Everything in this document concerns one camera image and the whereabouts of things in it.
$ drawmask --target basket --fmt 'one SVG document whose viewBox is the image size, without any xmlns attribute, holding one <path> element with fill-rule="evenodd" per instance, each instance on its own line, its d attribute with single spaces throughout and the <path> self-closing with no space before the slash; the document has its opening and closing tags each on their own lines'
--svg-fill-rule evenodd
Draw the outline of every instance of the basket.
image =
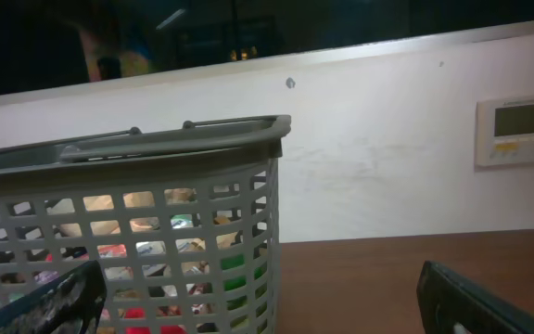
<svg viewBox="0 0 534 334">
<path fill-rule="evenodd" d="M 0 149 L 0 308 L 90 259 L 108 290 L 99 333 L 273 333 L 290 123 L 185 122 Z"/>
</svg>

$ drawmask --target gray plastic basket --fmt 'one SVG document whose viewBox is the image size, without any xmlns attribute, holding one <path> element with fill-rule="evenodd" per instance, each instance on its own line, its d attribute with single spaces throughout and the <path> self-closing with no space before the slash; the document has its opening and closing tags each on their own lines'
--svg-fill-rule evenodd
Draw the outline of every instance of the gray plastic basket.
<svg viewBox="0 0 534 334">
<path fill-rule="evenodd" d="M 273 333 L 290 123 L 186 122 L 0 149 L 0 307 L 87 253 L 107 282 L 101 333 Z"/>
</svg>

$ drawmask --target wooden table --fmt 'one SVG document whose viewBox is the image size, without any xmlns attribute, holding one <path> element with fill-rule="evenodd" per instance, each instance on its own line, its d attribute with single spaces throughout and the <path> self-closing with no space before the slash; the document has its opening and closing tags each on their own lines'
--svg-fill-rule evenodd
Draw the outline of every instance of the wooden table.
<svg viewBox="0 0 534 334">
<path fill-rule="evenodd" d="M 424 260 L 534 315 L 534 230 L 288 243 L 276 333 L 422 334 Z"/>
</svg>

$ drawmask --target basket handle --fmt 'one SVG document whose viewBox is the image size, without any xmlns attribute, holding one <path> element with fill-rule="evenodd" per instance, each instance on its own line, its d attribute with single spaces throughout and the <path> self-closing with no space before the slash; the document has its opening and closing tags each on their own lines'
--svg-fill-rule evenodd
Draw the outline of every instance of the basket handle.
<svg viewBox="0 0 534 334">
<path fill-rule="evenodd" d="M 61 152 L 59 158 L 62 162 L 77 162 L 119 156 L 163 155 L 199 152 L 221 148 L 238 148 L 246 145 L 273 142 L 281 139 L 291 131 L 292 118 L 289 115 L 247 117 L 209 122 L 187 121 L 183 124 L 183 131 L 188 131 L 189 129 L 194 129 L 201 126 L 255 121 L 273 121 L 273 123 L 272 126 L 259 131 L 239 135 L 224 135 L 212 139 L 202 138 L 173 140 L 158 143 L 122 145 L 117 147 L 89 148 L 84 150 L 80 150 L 78 147 L 71 145 L 67 146 L 63 152 Z"/>
</svg>

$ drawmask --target thermostat screen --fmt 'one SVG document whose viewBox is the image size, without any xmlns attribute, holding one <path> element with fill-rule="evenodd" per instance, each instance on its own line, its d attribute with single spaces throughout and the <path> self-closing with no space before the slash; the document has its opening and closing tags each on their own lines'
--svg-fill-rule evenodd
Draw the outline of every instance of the thermostat screen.
<svg viewBox="0 0 534 334">
<path fill-rule="evenodd" d="M 534 105 L 497 108 L 495 136 L 534 134 Z"/>
</svg>

